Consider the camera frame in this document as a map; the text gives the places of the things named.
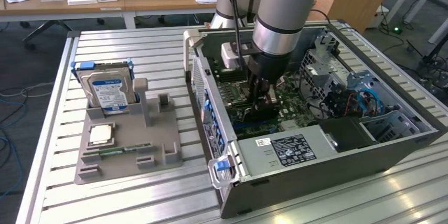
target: red cable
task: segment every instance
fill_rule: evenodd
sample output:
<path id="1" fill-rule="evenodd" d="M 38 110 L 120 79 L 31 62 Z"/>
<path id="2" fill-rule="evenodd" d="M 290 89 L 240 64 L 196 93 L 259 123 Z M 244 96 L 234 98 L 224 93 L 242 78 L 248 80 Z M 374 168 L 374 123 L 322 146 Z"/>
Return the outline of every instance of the red cable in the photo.
<path id="1" fill-rule="evenodd" d="M 350 97 L 348 97 L 348 101 L 347 101 L 347 107 L 346 107 L 346 113 L 344 113 L 344 115 L 347 115 L 347 111 L 348 111 L 348 105 L 351 104 L 351 98 L 352 98 L 352 95 L 354 95 L 355 93 L 352 93 L 351 95 L 350 95 Z"/>

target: gray carpet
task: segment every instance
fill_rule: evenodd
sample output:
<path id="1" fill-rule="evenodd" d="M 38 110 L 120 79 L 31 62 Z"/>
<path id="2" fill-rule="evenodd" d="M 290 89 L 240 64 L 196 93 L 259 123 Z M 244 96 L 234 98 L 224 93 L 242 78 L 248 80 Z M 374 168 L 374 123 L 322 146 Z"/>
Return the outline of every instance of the gray carpet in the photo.
<path id="1" fill-rule="evenodd" d="M 384 4 L 388 8 L 392 7 L 396 0 L 386 0 Z M 398 24 L 402 20 L 402 15 L 407 11 L 407 7 L 414 0 L 407 0 L 391 26 Z M 431 50 L 432 45 L 428 44 L 432 33 L 443 24 L 448 17 L 448 11 L 432 2 L 428 2 L 415 18 L 412 23 L 415 30 L 403 29 L 404 32 L 400 37 L 404 40 L 411 40 L 416 47 L 423 51 Z M 211 21 L 212 16 L 199 15 L 202 22 Z M 124 21 L 122 18 L 107 18 L 106 25 L 99 25 L 95 19 L 71 20 L 67 24 L 75 30 L 110 30 L 124 29 Z M 174 15 L 166 17 L 166 24 L 159 24 L 158 17 L 143 19 L 144 23 L 138 25 L 138 28 L 156 27 L 156 26 L 184 26 L 194 25 L 194 18 L 191 15 Z M 42 22 L 31 22 L 32 28 L 36 28 Z M 32 43 L 36 44 L 38 49 L 34 52 L 23 48 L 22 39 L 31 32 L 31 29 L 23 29 L 19 23 L 11 23 L 10 27 L 0 33 L 0 90 L 12 87 L 28 87 L 42 82 L 51 82 L 56 77 L 60 55 L 63 52 L 66 42 L 66 31 L 62 27 L 54 26 L 48 29 Z M 382 34 L 378 29 L 366 31 L 364 36 L 378 46 L 379 49 L 396 45 L 400 41 L 390 36 Z M 388 51 L 392 60 L 410 67 L 415 67 L 420 60 L 416 52 L 407 52 L 407 45 L 396 47 Z M 443 49 L 444 55 L 448 53 L 448 46 Z M 36 90 L 36 93 L 44 93 L 50 87 Z M 24 189 L 28 172 L 31 169 L 35 149 L 38 145 L 42 124 L 44 122 L 47 106 L 50 97 L 30 98 L 27 101 L 27 114 L 24 118 L 12 127 L 7 128 L 6 132 L 15 143 L 20 162 L 23 166 L 24 179 L 20 186 L 15 189 L 15 193 L 0 199 L 0 223 L 14 223 L 19 211 L 22 194 Z M 10 101 L 23 101 L 23 97 L 11 98 Z M 16 105 L 0 103 L 0 120 L 15 109 Z M 0 152 L 0 163 L 6 158 L 6 152 Z M 7 191 L 15 184 L 19 177 L 18 167 L 14 159 L 10 159 L 7 165 L 0 169 L 0 191 Z"/>

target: white cable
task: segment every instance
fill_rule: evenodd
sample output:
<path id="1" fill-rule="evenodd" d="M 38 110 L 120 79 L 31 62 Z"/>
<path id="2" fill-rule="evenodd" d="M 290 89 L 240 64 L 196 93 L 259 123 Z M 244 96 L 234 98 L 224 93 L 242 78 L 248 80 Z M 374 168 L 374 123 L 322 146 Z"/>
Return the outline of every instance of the white cable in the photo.
<path id="1" fill-rule="evenodd" d="M 43 87 L 43 86 L 48 86 L 48 85 L 55 85 L 55 82 L 40 83 L 40 84 L 38 84 L 38 85 L 30 86 L 30 87 L 24 88 L 24 89 L 23 89 L 19 93 L 16 93 L 16 94 L 2 94 L 2 93 L 0 93 L 0 97 L 16 97 L 16 96 L 19 96 L 19 95 L 22 95 L 23 97 L 27 97 L 27 95 L 26 95 L 26 91 L 31 91 L 31 90 L 35 89 L 35 88 L 39 88 L 39 87 Z M 47 95 L 50 95 L 50 94 L 51 94 L 51 92 L 48 92 L 48 93 L 46 93 L 46 94 L 28 95 L 28 97 L 30 97 L 30 98 L 32 98 L 32 97 L 44 97 L 44 96 L 47 96 Z"/>

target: blue cable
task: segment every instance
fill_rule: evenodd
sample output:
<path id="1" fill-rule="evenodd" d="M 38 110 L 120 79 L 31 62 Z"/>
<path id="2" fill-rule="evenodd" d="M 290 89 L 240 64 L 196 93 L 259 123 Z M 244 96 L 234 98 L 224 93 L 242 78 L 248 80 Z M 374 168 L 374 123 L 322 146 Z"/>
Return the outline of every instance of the blue cable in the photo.
<path id="1" fill-rule="evenodd" d="M 7 126 L 0 127 L 0 129 L 3 130 L 3 129 L 6 129 L 7 127 L 12 126 L 15 123 L 19 122 L 19 120 L 20 120 L 20 119 L 23 118 L 23 116 L 26 115 L 27 106 L 26 106 L 26 104 L 22 103 L 22 102 L 8 102 L 8 101 L 2 100 L 2 99 L 0 99 L 0 102 L 8 103 L 8 104 L 16 104 L 16 105 L 22 105 L 22 106 L 23 106 L 22 115 L 20 115 L 19 118 L 18 118 L 16 120 L 14 120 Z"/>
<path id="2" fill-rule="evenodd" d="M 12 153 L 14 153 L 14 156 L 15 156 L 15 159 L 16 159 L 18 167 L 19 167 L 19 180 L 18 180 L 16 184 L 11 187 L 11 189 L 0 195 L 0 199 L 3 199 L 3 197 L 6 197 L 7 194 L 11 191 L 14 191 L 16 189 L 16 187 L 20 185 L 22 179 L 23 179 L 23 174 L 22 174 L 22 165 L 20 165 L 20 161 L 19 161 L 16 147 L 14 146 L 14 143 L 10 142 L 4 137 L 0 137 L 0 139 L 6 142 L 6 144 L 10 145 L 10 148 L 12 150 Z"/>
<path id="3" fill-rule="evenodd" d="M 375 91 L 374 90 L 371 90 L 371 89 L 360 89 L 359 90 L 359 92 L 358 92 L 358 95 L 356 95 L 356 99 L 358 99 L 358 101 L 360 101 L 362 100 L 362 92 L 367 92 L 367 93 L 371 93 L 372 94 L 372 96 L 375 97 L 375 102 L 380 105 L 380 114 L 383 114 L 383 110 L 384 110 L 384 108 L 383 108 L 383 106 L 382 106 L 382 101 L 380 101 L 380 98 L 379 98 L 379 95 L 375 93 Z M 364 106 L 364 104 L 363 103 L 360 103 L 359 104 L 359 106 L 362 107 L 362 109 L 363 110 L 367 110 L 367 108 L 366 108 L 366 106 Z"/>

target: metal workbench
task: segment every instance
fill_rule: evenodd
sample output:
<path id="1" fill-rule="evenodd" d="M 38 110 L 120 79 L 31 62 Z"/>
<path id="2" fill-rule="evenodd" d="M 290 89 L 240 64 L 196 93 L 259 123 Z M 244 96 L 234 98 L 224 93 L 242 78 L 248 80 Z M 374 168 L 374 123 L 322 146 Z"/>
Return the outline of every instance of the metal workbench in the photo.
<path id="1" fill-rule="evenodd" d="M 346 26 L 334 22 L 336 27 Z M 68 38 L 27 182 L 18 223 L 410 223 L 448 220 L 448 136 L 387 172 L 355 180 L 234 219 L 219 218 L 183 71 L 183 32 L 192 27 L 82 32 Z M 447 107 L 358 33 L 350 40 L 448 125 Z M 363 64 L 347 49 L 342 59 Z M 175 99 L 184 165 L 106 182 L 74 184 L 87 99 L 70 62 L 131 57 L 147 97 Z"/>

